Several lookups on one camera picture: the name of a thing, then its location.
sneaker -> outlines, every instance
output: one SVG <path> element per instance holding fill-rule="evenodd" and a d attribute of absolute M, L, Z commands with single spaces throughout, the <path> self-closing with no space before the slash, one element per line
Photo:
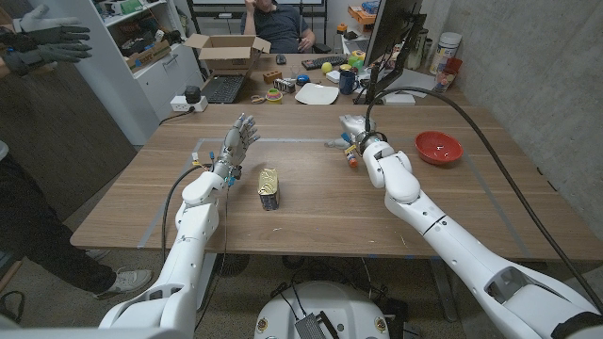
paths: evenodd
<path fill-rule="evenodd" d="M 111 250 L 86 250 L 86 255 L 88 255 L 88 257 L 92 258 L 94 261 L 99 262 L 110 252 Z"/>
<path fill-rule="evenodd" d="M 153 277 L 153 271 L 149 269 L 136 269 L 121 272 L 122 268 L 117 270 L 117 278 L 115 278 L 113 285 L 105 292 L 94 295 L 95 298 L 107 299 L 117 296 L 118 294 L 134 292 L 147 284 Z"/>

man sitting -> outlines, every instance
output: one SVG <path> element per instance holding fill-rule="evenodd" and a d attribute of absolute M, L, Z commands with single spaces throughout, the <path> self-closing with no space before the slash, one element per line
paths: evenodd
<path fill-rule="evenodd" d="M 273 0 L 245 0 L 245 7 L 247 14 L 241 18 L 241 34 L 269 41 L 273 54 L 309 52 L 317 40 L 300 13 L 290 5 L 279 5 Z"/>

red bowl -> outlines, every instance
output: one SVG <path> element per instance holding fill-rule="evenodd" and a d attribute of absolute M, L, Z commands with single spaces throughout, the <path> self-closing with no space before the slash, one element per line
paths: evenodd
<path fill-rule="evenodd" d="M 432 165 L 444 165 L 458 160 L 463 155 L 459 140 L 442 132 L 427 131 L 415 137 L 418 155 Z"/>

white plate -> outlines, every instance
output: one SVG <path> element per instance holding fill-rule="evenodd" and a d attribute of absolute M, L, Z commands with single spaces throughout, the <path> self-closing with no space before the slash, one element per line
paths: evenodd
<path fill-rule="evenodd" d="M 339 94 L 339 88 L 326 87 L 317 84 L 305 84 L 295 99 L 306 105 L 330 105 Z"/>

person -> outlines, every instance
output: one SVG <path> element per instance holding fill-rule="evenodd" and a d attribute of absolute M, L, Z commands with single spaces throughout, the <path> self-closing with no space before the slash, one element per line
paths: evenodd
<path fill-rule="evenodd" d="M 15 20 L 14 32 L 6 25 L 0 26 L 0 42 L 8 47 L 0 57 L 0 78 L 10 73 L 23 76 L 53 62 L 78 62 L 91 57 L 87 52 L 90 47 L 81 43 L 89 39 L 85 33 L 90 30 L 74 25 L 80 24 L 77 18 L 43 19 L 47 11 L 47 6 L 40 5 Z M 0 140 L 0 250 L 26 256 L 98 299 L 136 291 L 151 280 L 151 270 L 114 272 L 99 264 L 93 257 L 100 260 L 107 251 L 80 250 L 71 244 L 72 235 L 36 181 Z"/>
<path fill-rule="evenodd" d="M 245 7 L 241 34 L 256 35 L 270 42 L 273 54 L 307 53 L 317 41 L 300 13 L 290 5 L 273 0 L 245 0 Z"/>

